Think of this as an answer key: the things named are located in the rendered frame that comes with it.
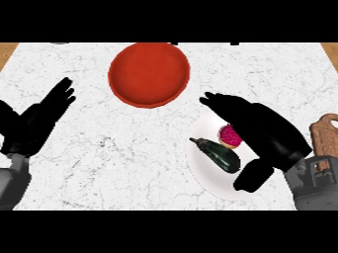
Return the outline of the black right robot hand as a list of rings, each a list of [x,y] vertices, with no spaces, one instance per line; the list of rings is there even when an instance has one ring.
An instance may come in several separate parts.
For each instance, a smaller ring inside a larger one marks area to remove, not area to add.
[[[291,122],[260,103],[220,93],[204,93],[199,102],[230,124],[258,158],[243,167],[233,182],[236,191],[254,193],[275,173],[283,172],[309,155],[311,148]]]

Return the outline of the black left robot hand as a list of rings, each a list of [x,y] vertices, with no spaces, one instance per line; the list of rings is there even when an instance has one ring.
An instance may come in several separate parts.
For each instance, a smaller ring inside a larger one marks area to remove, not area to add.
[[[17,114],[0,100],[0,133],[4,136],[0,152],[34,156],[50,137],[56,122],[75,101],[72,81],[65,77],[53,87],[42,101]]]

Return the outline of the white plate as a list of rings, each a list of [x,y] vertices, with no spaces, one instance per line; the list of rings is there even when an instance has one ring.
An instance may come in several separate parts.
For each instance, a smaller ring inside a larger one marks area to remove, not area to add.
[[[236,191],[233,188],[233,182],[241,172],[235,174],[224,172],[199,150],[195,142],[189,140],[190,138],[205,138],[220,143],[218,130],[226,125],[227,123],[212,112],[202,114],[192,123],[186,137],[187,165],[198,184],[214,197],[227,201],[245,202],[252,198],[252,194],[245,191]]]

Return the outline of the red bowl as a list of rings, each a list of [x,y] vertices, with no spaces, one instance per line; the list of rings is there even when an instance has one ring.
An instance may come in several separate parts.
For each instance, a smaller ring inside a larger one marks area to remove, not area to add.
[[[107,83],[118,99],[136,108],[152,109],[170,103],[186,88],[189,62],[167,42],[137,42],[116,54]]]

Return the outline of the dark green eggplant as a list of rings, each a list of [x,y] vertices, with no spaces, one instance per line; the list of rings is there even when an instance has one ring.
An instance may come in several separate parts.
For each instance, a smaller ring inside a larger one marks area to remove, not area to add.
[[[241,170],[241,158],[235,151],[205,138],[189,139],[218,168],[229,174]]]

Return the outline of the brown wooden cutting board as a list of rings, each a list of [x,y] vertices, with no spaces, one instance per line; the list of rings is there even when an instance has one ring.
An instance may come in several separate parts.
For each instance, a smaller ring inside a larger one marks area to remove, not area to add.
[[[332,125],[332,121],[338,122],[338,115],[325,114],[309,130],[314,154],[338,158],[338,127]]]

